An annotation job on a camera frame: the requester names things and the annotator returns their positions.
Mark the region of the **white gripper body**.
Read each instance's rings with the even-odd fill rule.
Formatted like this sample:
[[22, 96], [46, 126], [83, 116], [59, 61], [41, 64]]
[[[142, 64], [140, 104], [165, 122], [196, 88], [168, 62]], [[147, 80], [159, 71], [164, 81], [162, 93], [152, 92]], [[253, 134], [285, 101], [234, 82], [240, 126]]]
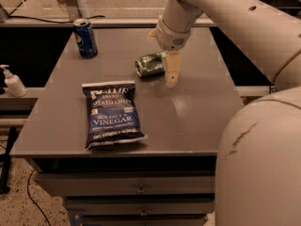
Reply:
[[160, 16], [155, 27], [155, 38], [162, 50], [177, 51], [184, 47], [190, 37], [190, 32], [175, 32], [168, 28]]

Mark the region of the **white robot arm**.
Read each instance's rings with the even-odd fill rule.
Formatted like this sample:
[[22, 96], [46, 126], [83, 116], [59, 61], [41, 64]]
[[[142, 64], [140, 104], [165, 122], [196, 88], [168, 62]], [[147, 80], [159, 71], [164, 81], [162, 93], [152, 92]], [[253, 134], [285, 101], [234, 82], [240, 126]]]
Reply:
[[220, 140], [215, 226], [301, 226], [301, 22], [259, 0], [168, 0], [154, 35], [177, 82], [180, 51], [206, 14], [277, 92], [243, 107]]

